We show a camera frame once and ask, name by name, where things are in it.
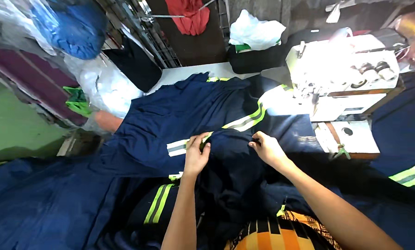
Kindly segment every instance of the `clear plastic sheet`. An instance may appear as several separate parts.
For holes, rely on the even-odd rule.
[[[98,109],[124,118],[131,100],[144,95],[103,53],[93,60],[66,55],[64,61],[90,105]]]
[[[33,4],[43,6],[43,8],[48,6],[48,4],[42,3],[41,0],[0,0],[0,22],[10,24],[8,27],[18,29],[25,33],[27,37],[36,39],[43,50],[55,56],[54,48],[42,36],[31,19],[31,7]],[[14,39],[20,38],[20,34],[14,35]]]
[[[18,30],[15,40],[34,38],[50,55],[58,48],[90,60],[101,52],[108,20],[93,0],[0,0],[0,22]]]

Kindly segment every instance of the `plastic bag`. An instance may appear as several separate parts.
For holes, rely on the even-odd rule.
[[[286,29],[277,21],[259,21],[243,9],[231,25],[230,44],[248,44],[253,50],[264,50],[277,44]]]
[[[21,31],[15,34],[15,39],[20,40],[20,34],[24,33],[27,37],[36,39],[39,46],[48,54],[55,56],[55,50],[31,19],[30,9],[33,3],[43,5],[40,0],[0,0],[0,22],[10,24],[11,27]]]
[[[52,0],[51,5],[36,1],[31,8],[31,17],[52,46],[83,60],[99,55],[108,20],[93,0]]]
[[[103,53],[93,60],[66,55],[64,61],[76,76],[90,105],[124,118],[131,100],[144,95]]]
[[[35,38],[52,56],[59,48],[84,60],[99,55],[108,24],[94,0],[0,0],[0,22]]]

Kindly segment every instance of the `sewing machine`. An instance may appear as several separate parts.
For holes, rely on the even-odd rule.
[[[293,96],[310,105],[312,122],[370,114],[403,90],[394,49],[372,35],[302,42],[286,62]]]

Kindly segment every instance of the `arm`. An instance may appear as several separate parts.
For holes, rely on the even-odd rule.
[[[200,151],[201,140],[208,134],[192,136],[186,145],[184,172],[162,250],[194,250],[197,247],[194,188],[198,174],[209,159],[210,143],[206,143],[203,153]]]
[[[260,131],[252,137],[261,145],[250,142],[249,146],[295,185],[328,232],[345,249],[402,249],[363,213],[302,172],[288,159],[277,139]]]

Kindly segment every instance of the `red fabric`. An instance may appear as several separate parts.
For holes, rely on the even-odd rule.
[[[206,29],[210,10],[206,6],[198,11],[203,3],[201,0],[166,0],[167,9],[173,17],[178,30],[185,35],[199,35]]]

